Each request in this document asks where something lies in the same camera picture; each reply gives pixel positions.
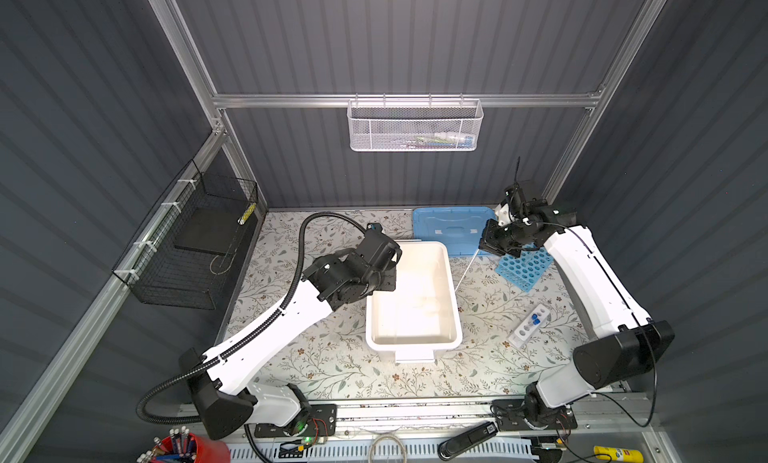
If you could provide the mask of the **white plastic storage bin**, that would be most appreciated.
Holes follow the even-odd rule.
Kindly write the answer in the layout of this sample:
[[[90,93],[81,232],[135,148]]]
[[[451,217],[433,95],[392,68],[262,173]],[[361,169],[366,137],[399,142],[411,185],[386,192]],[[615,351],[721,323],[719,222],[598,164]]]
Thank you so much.
[[[395,289],[367,297],[366,343],[396,363],[433,363],[463,340],[447,248],[436,241],[399,246]]]

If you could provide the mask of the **white small tube rack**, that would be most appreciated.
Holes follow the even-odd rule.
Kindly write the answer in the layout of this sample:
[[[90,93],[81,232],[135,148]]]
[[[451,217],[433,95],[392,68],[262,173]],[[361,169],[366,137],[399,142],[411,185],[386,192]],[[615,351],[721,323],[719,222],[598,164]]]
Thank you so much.
[[[541,323],[538,326],[533,326],[530,323],[530,318],[533,314],[537,314]],[[542,327],[544,327],[551,320],[551,310],[543,305],[539,304],[535,306],[528,315],[522,320],[522,322],[510,333],[509,341],[516,348],[523,348],[532,336]]]

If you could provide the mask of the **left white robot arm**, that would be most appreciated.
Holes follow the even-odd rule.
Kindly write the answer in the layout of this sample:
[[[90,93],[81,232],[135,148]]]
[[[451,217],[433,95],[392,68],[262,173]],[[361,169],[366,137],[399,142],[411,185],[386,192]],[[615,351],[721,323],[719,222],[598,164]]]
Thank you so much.
[[[293,436],[304,431],[311,405],[294,384],[258,383],[257,373],[306,329],[346,304],[376,292],[396,288],[400,245],[378,223],[361,225],[336,217],[357,229],[362,238],[355,247],[343,248],[305,262],[309,224],[331,217],[316,212],[306,217],[298,232],[298,253],[287,293],[241,331],[202,354],[190,350],[180,360],[182,372],[148,390],[135,413],[144,422],[159,425],[200,423],[209,438],[222,439],[249,425],[270,425]],[[193,416],[155,414],[149,403],[160,393],[185,384],[196,413]]]

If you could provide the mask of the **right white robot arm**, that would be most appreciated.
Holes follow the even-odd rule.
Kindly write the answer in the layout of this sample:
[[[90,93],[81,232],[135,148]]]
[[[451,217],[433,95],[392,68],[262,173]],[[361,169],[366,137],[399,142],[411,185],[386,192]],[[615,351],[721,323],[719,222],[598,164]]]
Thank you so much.
[[[529,199],[515,182],[494,213],[479,250],[520,257],[545,249],[591,338],[573,350],[568,363],[543,372],[527,387],[520,411],[530,427],[546,429],[573,402],[657,370],[674,330],[668,322],[653,319],[632,297],[575,210]]]

